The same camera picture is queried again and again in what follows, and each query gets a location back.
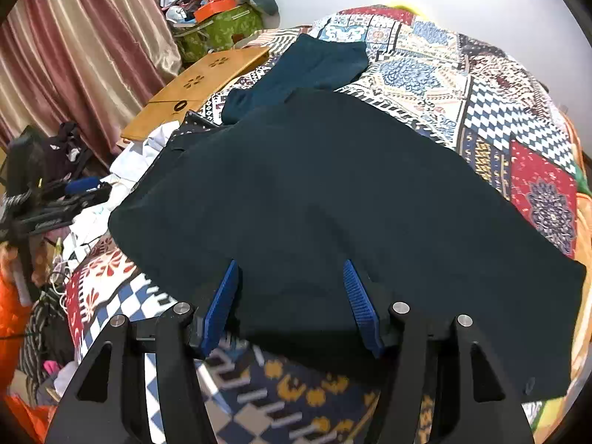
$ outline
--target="wooden board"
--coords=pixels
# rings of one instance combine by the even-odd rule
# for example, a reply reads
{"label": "wooden board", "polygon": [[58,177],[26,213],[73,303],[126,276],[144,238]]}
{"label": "wooden board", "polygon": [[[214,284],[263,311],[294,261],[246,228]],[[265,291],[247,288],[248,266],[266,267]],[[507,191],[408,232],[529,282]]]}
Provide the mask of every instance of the wooden board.
{"label": "wooden board", "polygon": [[233,78],[258,67],[267,57],[268,49],[264,47],[206,55],[152,97],[123,129],[121,137],[144,141],[159,125],[173,120],[183,121],[187,110],[199,110],[210,95],[222,89]]}

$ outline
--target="orange fabric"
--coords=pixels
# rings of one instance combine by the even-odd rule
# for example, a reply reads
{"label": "orange fabric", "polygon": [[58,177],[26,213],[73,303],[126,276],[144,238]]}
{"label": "orange fabric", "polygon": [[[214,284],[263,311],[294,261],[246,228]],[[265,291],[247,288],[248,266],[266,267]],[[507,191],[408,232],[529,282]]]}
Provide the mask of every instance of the orange fabric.
{"label": "orange fabric", "polygon": [[[7,281],[6,275],[5,269],[0,269],[0,337],[23,334],[31,311],[30,307],[21,306],[16,287]],[[13,380],[22,343],[22,338],[0,339],[0,395],[6,393]],[[4,401],[27,433],[42,443],[54,408],[31,409],[19,397],[5,396]]]}

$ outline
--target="red and beige curtain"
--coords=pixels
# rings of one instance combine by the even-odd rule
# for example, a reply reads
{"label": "red and beige curtain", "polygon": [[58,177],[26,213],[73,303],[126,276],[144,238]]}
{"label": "red and beige curtain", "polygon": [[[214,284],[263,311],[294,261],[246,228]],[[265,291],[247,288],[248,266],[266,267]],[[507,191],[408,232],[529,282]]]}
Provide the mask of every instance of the red and beige curtain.
{"label": "red and beige curtain", "polygon": [[74,120],[108,164],[180,66],[157,0],[19,0],[0,26],[0,144]]}

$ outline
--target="bed sheet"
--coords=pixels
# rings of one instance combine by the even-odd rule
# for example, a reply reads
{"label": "bed sheet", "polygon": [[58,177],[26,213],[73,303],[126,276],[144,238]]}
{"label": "bed sheet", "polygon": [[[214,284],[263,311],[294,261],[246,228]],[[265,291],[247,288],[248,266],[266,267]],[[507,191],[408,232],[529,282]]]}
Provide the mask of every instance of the bed sheet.
{"label": "bed sheet", "polygon": [[[200,113],[220,124],[229,91],[253,86],[303,32],[322,40],[365,41],[371,65],[338,91],[457,152],[559,251],[592,264],[592,199],[577,192],[576,166],[582,160],[571,123],[540,82],[503,50],[432,21],[373,6],[344,10],[311,28],[262,32],[249,45],[268,46],[270,59],[213,94]],[[567,396],[523,405],[537,443],[561,420],[590,367],[591,280],[589,274],[582,289]],[[75,272],[67,293],[79,359],[111,316],[144,319],[175,302],[108,234]],[[150,430],[160,444],[165,436],[153,355],[145,365]],[[361,442],[379,395],[347,376],[322,375],[230,337],[197,364],[197,373],[218,441],[228,444]],[[429,436],[433,405],[424,396],[418,443]]]}

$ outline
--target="silver screw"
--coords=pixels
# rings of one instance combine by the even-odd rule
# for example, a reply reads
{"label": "silver screw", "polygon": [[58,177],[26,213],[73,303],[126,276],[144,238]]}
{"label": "silver screw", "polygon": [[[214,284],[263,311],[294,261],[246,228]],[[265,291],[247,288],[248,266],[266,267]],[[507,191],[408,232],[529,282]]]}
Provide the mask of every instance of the silver screw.
{"label": "silver screw", "polygon": [[125,322],[125,316],[123,314],[117,314],[116,316],[111,317],[111,320],[109,320],[109,323],[113,327],[122,326],[124,322]]}
{"label": "silver screw", "polygon": [[470,327],[473,325],[473,319],[467,314],[461,314],[457,317],[458,323],[463,327]]}
{"label": "silver screw", "polygon": [[175,306],[173,307],[173,310],[175,311],[176,314],[179,314],[180,316],[182,316],[183,314],[186,314],[187,312],[189,312],[190,308],[191,308],[191,306],[187,302],[177,302],[175,304]]}
{"label": "silver screw", "polygon": [[393,304],[393,310],[398,314],[406,314],[409,312],[409,305],[405,302],[395,302]]}

